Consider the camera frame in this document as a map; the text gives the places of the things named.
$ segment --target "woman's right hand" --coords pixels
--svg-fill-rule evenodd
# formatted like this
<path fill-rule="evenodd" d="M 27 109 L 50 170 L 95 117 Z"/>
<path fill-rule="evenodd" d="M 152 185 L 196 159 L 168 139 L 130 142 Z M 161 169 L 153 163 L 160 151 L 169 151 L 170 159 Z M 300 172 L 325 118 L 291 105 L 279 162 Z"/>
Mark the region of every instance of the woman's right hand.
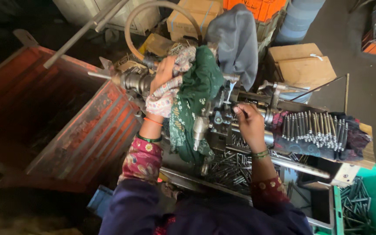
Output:
<path fill-rule="evenodd" d="M 264 117 L 254 104 L 240 103 L 233 107 L 239 120 L 239 129 L 244 140 L 253 153 L 260 153 L 267 149 L 264 135 Z"/>

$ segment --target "hand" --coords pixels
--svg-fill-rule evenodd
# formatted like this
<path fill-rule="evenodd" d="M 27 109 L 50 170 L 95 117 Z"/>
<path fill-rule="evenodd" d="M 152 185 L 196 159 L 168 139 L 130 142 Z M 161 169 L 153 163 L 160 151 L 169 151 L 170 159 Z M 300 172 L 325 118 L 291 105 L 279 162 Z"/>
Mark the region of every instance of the hand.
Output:
<path fill-rule="evenodd" d="M 175 65 L 176 57 L 177 56 L 168 56 L 159 63 L 156 76 L 150 83 L 150 94 L 154 93 L 160 86 L 172 79 L 172 69 Z"/>
<path fill-rule="evenodd" d="M 240 103 L 233 107 L 233 111 L 239 120 L 240 133 L 252 152 L 260 153 L 265 151 L 267 147 L 264 141 L 264 117 L 256 105 Z"/>

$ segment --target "finished metal pins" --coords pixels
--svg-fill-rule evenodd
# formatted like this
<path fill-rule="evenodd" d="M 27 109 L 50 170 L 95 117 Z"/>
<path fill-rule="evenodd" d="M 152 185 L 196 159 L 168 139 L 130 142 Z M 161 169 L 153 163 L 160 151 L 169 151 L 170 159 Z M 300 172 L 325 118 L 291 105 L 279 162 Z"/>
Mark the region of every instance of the finished metal pins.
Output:
<path fill-rule="evenodd" d="M 299 112 L 284 117 L 282 137 L 288 141 L 313 142 L 318 148 L 326 146 L 334 151 L 343 151 L 347 141 L 345 119 L 327 113 Z"/>

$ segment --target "orange thread bracelet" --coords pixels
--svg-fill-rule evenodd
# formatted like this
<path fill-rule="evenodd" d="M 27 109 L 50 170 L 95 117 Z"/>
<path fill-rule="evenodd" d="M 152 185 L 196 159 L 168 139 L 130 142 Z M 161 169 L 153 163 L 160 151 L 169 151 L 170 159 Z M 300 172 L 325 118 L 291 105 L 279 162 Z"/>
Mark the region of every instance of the orange thread bracelet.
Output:
<path fill-rule="evenodd" d="M 146 121 L 151 121 L 151 122 L 154 122 L 154 123 L 156 123 L 156 124 L 158 124 L 158 125 L 160 125 L 160 126 L 163 126 L 162 124 L 160 124 L 160 123 L 158 123 L 158 122 L 156 122 L 156 121 L 154 121 L 154 120 L 150 120 L 150 119 L 147 118 L 147 117 L 145 117 L 144 120 L 146 120 Z"/>

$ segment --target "bangle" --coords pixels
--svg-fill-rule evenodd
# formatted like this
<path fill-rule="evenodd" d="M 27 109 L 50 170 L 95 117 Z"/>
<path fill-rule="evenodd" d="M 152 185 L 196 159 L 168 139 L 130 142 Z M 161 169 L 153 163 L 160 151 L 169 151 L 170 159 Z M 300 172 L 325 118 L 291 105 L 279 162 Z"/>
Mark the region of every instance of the bangle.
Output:
<path fill-rule="evenodd" d="M 149 143 L 157 143 L 157 142 L 162 141 L 162 136 L 160 136 L 157 139 L 148 139 L 148 138 L 144 138 L 144 137 L 140 136 L 140 134 L 139 134 L 138 131 L 137 131 L 136 137 L 139 138 L 139 139 L 141 139 L 141 140 L 147 141 Z"/>
<path fill-rule="evenodd" d="M 158 124 L 158 125 L 160 125 L 160 126 L 163 126 L 162 124 L 160 124 L 160 123 L 158 123 L 158 122 L 156 122 L 156 121 L 154 121 L 154 120 L 151 120 L 151 119 L 149 119 L 149 118 L 147 118 L 147 117 L 145 117 L 144 120 L 146 120 L 146 121 L 151 121 L 151 122 L 154 122 L 154 123 L 156 123 L 156 124 Z"/>
<path fill-rule="evenodd" d="M 269 155 L 269 151 L 268 150 L 265 150 L 263 152 L 260 152 L 260 153 L 251 153 L 250 156 L 252 157 L 252 159 L 261 159 L 261 158 L 264 158 L 266 156 Z"/>

